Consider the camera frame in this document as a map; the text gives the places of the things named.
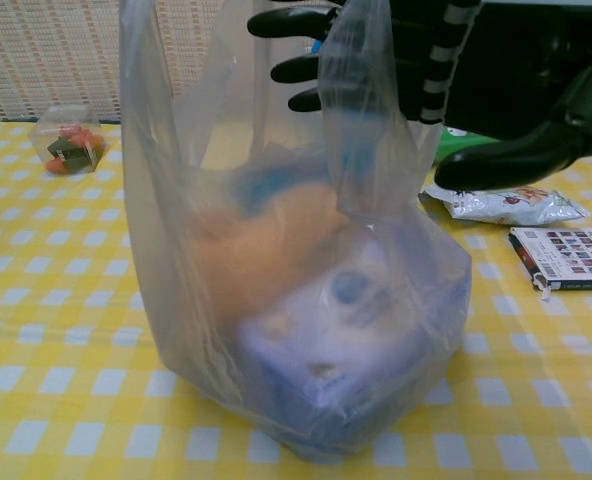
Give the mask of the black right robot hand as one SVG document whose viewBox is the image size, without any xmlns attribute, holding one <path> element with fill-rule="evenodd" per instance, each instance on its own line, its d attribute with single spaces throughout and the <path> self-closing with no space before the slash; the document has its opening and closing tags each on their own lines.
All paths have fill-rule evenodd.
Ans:
<svg viewBox="0 0 592 480">
<path fill-rule="evenodd" d="M 441 161 L 442 188 L 514 188 L 592 156 L 592 1 L 278 1 L 247 28 L 319 42 L 271 71 L 312 83 L 293 111 L 484 136 Z"/>
</svg>

